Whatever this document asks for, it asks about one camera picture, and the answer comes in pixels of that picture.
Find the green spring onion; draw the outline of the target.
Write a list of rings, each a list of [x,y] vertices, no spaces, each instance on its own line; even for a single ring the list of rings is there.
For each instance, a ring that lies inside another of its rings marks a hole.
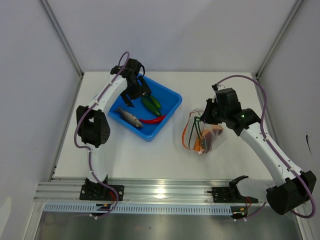
[[[187,127],[187,147],[191,150],[194,149],[194,144],[197,138],[200,138],[203,130],[204,123],[201,121],[201,110],[193,111],[189,114],[188,127]]]

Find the dark green cucumber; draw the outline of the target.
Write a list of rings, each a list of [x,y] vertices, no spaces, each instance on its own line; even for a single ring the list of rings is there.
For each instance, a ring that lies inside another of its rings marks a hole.
[[[154,104],[154,102],[150,98],[144,96],[141,98],[141,102],[149,112],[151,112],[157,117],[162,116],[162,113],[160,112],[159,108]]]

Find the clear zip top bag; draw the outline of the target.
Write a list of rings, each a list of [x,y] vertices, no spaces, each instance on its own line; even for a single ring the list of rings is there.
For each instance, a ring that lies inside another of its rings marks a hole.
[[[219,124],[208,124],[201,120],[204,110],[196,108],[188,114],[181,143],[186,150],[206,155],[220,147],[226,140],[224,128]]]

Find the blue plastic bin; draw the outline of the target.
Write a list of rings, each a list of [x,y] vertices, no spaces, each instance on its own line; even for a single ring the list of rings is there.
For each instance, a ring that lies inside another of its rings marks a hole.
[[[161,105],[161,109],[159,111],[162,115],[165,115],[165,118],[162,120],[162,122],[157,124],[144,123],[143,128],[138,129],[123,120],[121,115],[116,112],[117,108],[121,107],[123,110],[136,116],[139,120],[155,119],[157,116],[147,110],[146,107],[144,107],[140,98],[131,101],[134,107],[128,107],[123,99],[119,96],[112,105],[108,116],[146,142],[151,142],[165,126],[168,120],[173,116],[177,108],[182,103],[183,98],[179,93],[148,78],[147,76],[144,76],[143,78],[151,89],[151,96],[155,97]]]

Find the orange purple sweet potato slice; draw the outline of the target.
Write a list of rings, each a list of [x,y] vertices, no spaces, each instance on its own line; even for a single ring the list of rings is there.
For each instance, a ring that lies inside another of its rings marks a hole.
[[[224,129],[220,125],[213,125],[205,128],[200,135],[200,138],[195,140],[193,149],[199,154],[207,154],[213,149],[213,144],[218,141]]]

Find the grey toy fish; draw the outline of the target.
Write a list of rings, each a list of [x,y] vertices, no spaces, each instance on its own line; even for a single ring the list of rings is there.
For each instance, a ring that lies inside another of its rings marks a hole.
[[[119,114],[120,118],[124,120],[126,123],[131,125],[136,129],[142,129],[144,125],[140,122],[140,120],[133,115],[132,113],[123,110],[120,106],[115,110],[117,114]]]

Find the red chili pepper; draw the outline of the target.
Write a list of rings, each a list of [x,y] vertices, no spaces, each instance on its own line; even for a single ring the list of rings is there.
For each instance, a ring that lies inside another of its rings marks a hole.
[[[154,124],[160,124],[164,119],[166,115],[162,115],[159,117],[156,117],[154,119],[139,119],[139,121],[143,124],[149,124],[149,125],[154,125]]]

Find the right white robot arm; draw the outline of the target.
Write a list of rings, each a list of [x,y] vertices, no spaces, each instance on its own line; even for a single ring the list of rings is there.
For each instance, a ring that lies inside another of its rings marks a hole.
[[[316,176],[312,171],[303,171],[280,149],[275,141],[264,132],[262,119],[251,108],[243,109],[237,93],[232,88],[215,89],[215,98],[206,101],[201,121],[205,124],[222,124],[233,130],[246,142],[262,161],[272,177],[271,186],[261,180],[241,176],[230,181],[228,196],[234,202],[253,197],[267,202],[279,215],[311,202],[315,214],[316,205],[312,196]]]

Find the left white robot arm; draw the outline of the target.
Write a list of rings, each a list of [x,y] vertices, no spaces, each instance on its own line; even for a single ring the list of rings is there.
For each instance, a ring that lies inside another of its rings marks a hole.
[[[139,76],[145,67],[136,59],[128,59],[123,65],[116,65],[110,71],[110,77],[103,88],[87,106],[76,109],[76,129],[74,144],[79,149],[87,149],[89,174],[85,180],[85,193],[91,193],[97,200],[108,196],[108,175],[104,161],[101,159],[101,145],[110,137],[107,115],[121,97],[128,107],[133,107],[133,100],[152,93],[144,77]]]

